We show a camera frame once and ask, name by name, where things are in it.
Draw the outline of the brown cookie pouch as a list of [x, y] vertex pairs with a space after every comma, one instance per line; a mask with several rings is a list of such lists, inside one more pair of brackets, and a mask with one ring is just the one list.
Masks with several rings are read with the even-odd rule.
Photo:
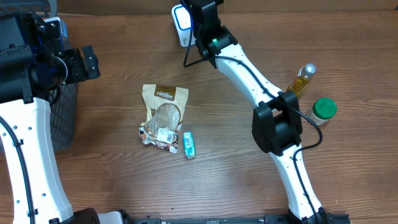
[[147, 108], [144, 130], [153, 137], [160, 128], [175, 131], [182, 123], [188, 94], [186, 88], [144, 84], [142, 97]]

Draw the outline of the small printed snack bag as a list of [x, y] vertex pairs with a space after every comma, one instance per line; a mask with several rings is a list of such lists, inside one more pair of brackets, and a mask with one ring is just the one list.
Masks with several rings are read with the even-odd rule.
[[139, 127], [139, 135], [144, 144], [153, 144], [161, 149], [176, 154], [178, 151], [179, 136], [181, 124], [175, 130], [159, 128], [155, 135], [150, 135], [143, 126]]

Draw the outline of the yellow bottle silver cap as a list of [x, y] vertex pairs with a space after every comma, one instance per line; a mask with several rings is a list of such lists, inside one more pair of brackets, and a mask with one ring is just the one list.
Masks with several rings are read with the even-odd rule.
[[292, 91], [296, 94], [298, 98], [304, 93], [306, 86], [310, 83], [311, 79], [313, 78], [314, 74], [317, 71], [317, 67], [312, 64], [308, 63], [304, 65], [299, 71], [297, 76], [294, 78], [293, 82], [291, 82], [288, 87], [287, 91]]

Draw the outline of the green Kleenex tissue pack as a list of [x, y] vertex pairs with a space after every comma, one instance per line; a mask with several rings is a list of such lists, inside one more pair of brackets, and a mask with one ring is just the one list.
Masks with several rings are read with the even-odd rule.
[[197, 151], [195, 148], [193, 134], [191, 132], [186, 132], [183, 134], [183, 143], [186, 157], [188, 159], [195, 159], [197, 156]]

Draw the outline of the green white tissue cup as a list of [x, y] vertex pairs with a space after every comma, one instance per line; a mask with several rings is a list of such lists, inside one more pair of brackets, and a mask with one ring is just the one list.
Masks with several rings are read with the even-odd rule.
[[319, 126], [334, 117], [336, 112], [336, 103], [331, 98], [320, 98], [308, 109], [307, 116]]

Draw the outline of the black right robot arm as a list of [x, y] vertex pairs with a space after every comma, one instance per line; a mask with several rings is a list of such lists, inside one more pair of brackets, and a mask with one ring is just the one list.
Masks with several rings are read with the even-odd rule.
[[302, 152], [302, 120], [296, 94], [267, 80], [246, 57], [243, 48], [218, 17], [221, 1], [181, 0], [190, 18], [189, 40], [201, 61], [225, 74], [253, 107], [252, 136], [274, 161], [289, 200], [290, 223], [328, 223], [315, 195]]

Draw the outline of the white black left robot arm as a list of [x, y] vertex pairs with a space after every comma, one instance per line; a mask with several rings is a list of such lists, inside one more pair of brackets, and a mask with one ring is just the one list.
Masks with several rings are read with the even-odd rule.
[[61, 86], [100, 76], [87, 45], [67, 49], [58, 17], [1, 17], [1, 142], [14, 199], [15, 223], [125, 223], [120, 211], [74, 211], [58, 173], [50, 134], [52, 102]]

